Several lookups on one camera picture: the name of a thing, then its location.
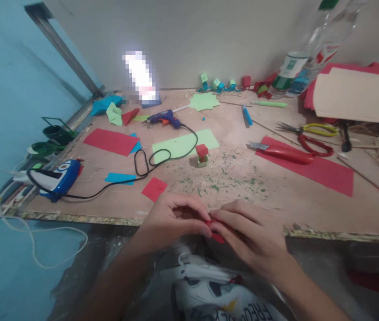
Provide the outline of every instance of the red scissor handle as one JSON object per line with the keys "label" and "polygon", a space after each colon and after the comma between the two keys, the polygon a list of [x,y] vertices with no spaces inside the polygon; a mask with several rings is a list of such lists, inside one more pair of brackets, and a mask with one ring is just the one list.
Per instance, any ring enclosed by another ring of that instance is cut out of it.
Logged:
{"label": "red scissor handle", "polygon": [[[303,148],[305,148],[305,150],[311,152],[311,153],[314,153],[316,154],[317,156],[321,156],[321,157],[329,157],[329,156],[332,156],[334,151],[333,151],[333,148],[322,143],[321,141],[319,140],[316,140],[314,138],[311,138],[311,137],[308,137],[308,136],[305,136],[303,134],[300,134],[298,137],[297,137],[298,141],[301,143],[301,145],[303,146]],[[326,153],[322,153],[322,152],[319,152],[319,151],[316,151],[315,149],[313,149],[311,146],[308,145],[307,142],[310,142],[311,144],[313,145],[316,145],[318,147],[321,147],[322,149],[326,150]]]}

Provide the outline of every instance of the green container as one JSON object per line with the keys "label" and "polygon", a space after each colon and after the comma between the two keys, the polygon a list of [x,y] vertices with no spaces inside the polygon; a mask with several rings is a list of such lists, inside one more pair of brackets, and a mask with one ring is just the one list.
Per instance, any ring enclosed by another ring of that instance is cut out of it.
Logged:
{"label": "green container", "polygon": [[59,125],[48,126],[44,128],[42,132],[49,140],[57,145],[67,145],[73,141],[72,134]]}
{"label": "green container", "polygon": [[55,156],[56,145],[48,144],[45,142],[39,142],[32,144],[28,149],[29,154],[40,162],[49,163]]}

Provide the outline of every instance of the hand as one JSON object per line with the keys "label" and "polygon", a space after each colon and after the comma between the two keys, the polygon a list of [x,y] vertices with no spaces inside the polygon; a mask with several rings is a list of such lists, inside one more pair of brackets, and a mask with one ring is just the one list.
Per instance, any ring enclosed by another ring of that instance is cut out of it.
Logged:
{"label": "hand", "polygon": [[218,232],[235,253],[255,272],[271,283],[282,282],[296,261],[287,252],[283,227],[271,214],[242,200],[210,212]]}
{"label": "hand", "polygon": [[132,237],[132,250],[148,254],[171,245],[187,234],[212,237],[207,207],[195,195],[162,193]]}

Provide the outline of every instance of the person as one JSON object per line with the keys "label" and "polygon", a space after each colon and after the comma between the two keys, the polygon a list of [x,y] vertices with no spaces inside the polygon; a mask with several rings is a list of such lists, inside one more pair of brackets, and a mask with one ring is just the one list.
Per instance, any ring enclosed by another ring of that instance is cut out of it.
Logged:
{"label": "person", "polygon": [[[174,245],[185,235],[202,235],[209,246],[200,255],[200,240]],[[167,247],[132,302],[152,258]],[[158,198],[73,318],[350,320],[288,253],[282,225],[267,210],[236,200],[209,212],[198,196],[173,193]]]}

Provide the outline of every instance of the glue gun cord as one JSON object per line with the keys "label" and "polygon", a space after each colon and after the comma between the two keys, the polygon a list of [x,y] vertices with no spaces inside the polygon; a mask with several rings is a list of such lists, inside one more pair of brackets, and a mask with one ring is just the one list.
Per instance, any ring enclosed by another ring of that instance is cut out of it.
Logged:
{"label": "glue gun cord", "polygon": [[[94,198],[98,195],[100,195],[104,190],[106,190],[108,187],[112,186],[112,185],[117,185],[117,184],[125,184],[125,183],[131,183],[131,182],[134,182],[134,181],[139,181],[139,180],[142,180],[146,177],[148,177],[149,173],[152,172],[154,169],[158,168],[160,165],[164,164],[164,163],[167,163],[169,161],[175,161],[175,160],[178,160],[178,159],[181,159],[181,158],[184,158],[186,156],[188,156],[192,151],[193,149],[195,148],[195,146],[198,144],[198,136],[197,134],[195,134],[195,132],[190,129],[188,126],[184,125],[184,124],[181,124],[180,125],[181,127],[185,127],[187,130],[189,130],[192,134],[195,135],[195,144],[194,146],[189,150],[189,152],[187,152],[185,155],[182,155],[182,156],[179,156],[179,157],[171,157],[171,152],[168,150],[168,149],[159,149],[157,150],[155,153],[153,153],[151,155],[151,157],[149,158],[149,161],[148,159],[146,158],[146,153],[143,149],[139,149],[135,154],[134,154],[134,168],[136,170],[136,175],[139,176],[139,178],[134,178],[134,179],[131,179],[131,180],[127,180],[127,181],[121,181],[121,182],[115,182],[115,183],[110,183],[106,186],[104,186],[100,191],[98,191],[96,194],[94,195],[91,195],[91,196],[78,196],[78,195],[71,195],[71,194],[62,194],[62,193],[56,193],[56,192],[53,192],[49,189],[46,189],[45,187],[43,187],[42,185],[40,185],[34,178],[33,176],[31,175],[31,171],[36,171],[37,169],[29,169],[26,173],[30,179],[30,181],[36,186],[38,187],[39,189],[47,192],[47,193],[51,193],[51,194],[54,194],[54,195],[61,195],[62,197],[68,197],[68,198],[78,198],[78,199],[89,199],[89,198]],[[165,159],[165,160],[162,160],[161,162],[159,162],[158,164],[153,164],[152,163],[152,159],[154,158],[154,156],[159,153],[159,152],[167,152],[168,153],[168,157]],[[139,152],[142,152],[143,153],[143,157],[145,158],[145,164],[146,164],[146,173],[144,174],[139,174],[139,171],[138,171],[138,168],[137,168],[137,164],[136,164],[136,157],[137,157],[137,154],[139,154]]]}

